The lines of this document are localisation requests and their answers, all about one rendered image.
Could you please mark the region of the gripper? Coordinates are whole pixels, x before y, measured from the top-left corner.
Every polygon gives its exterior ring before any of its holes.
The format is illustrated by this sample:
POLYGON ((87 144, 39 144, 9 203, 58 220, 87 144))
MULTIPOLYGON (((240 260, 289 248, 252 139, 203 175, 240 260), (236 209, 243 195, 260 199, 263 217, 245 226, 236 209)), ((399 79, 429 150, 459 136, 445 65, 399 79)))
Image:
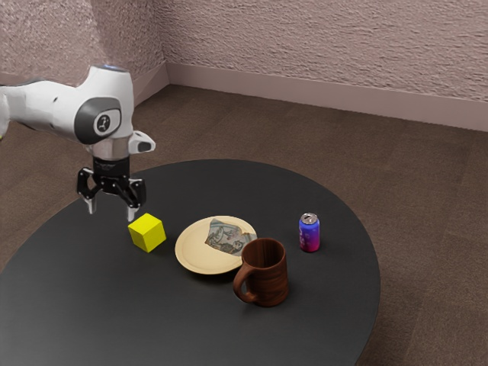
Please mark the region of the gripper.
POLYGON ((93 171, 82 168, 77 176, 77 193, 87 204, 88 212, 96 212, 98 188, 104 193, 118 195, 127 205, 127 221, 132 222, 137 211, 146 203, 146 183, 142 178, 130 177, 130 158, 103 160, 93 158, 93 171), (88 180, 95 186, 90 188, 88 180))

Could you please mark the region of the yellow cube block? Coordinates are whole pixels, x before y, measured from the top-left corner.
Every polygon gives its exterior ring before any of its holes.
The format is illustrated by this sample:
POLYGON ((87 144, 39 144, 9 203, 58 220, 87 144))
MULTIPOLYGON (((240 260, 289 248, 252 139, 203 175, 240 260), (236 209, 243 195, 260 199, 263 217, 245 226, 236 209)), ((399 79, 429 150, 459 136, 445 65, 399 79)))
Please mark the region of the yellow cube block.
POLYGON ((167 239, 162 221, 149 213, 134 220, 127 228, 133 244, 147 253, 167 239))

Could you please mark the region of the cream plate with print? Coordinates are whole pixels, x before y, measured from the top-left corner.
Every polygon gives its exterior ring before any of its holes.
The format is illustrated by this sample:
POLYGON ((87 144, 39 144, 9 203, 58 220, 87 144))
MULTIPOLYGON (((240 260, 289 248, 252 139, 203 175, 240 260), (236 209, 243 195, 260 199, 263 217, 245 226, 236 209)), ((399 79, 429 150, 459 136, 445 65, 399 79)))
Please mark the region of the cream plate with print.
POLYGON ((190 271, 222 274, 242 264, 243 247, 256 238, 256 231, 242 219, 207 217, 183 230, 175 244, 175 255, 190 271))

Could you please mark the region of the brown wooden mug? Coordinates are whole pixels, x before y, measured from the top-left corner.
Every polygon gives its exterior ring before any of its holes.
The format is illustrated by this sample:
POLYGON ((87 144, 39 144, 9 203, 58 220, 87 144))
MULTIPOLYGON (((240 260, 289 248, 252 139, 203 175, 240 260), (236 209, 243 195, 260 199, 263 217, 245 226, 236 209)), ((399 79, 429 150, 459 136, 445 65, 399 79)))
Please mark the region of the brown wooden mug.
POLYGON ((274 307, 289 293, 283 245, 270 238, 251 241, 242 251, 242 266, 233 280, 234 294, 245 303, 274 307))

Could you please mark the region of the blue and pink can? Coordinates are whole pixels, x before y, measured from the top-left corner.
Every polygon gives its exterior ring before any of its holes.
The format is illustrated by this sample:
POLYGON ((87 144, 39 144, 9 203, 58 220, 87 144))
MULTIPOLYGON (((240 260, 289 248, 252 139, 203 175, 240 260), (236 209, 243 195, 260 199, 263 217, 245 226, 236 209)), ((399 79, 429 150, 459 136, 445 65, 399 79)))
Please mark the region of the blue and pink can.
POLYGON ((316 252, 320 247, 320 222, 314 213, 304 213, 299 221, 300 248, 316 252))

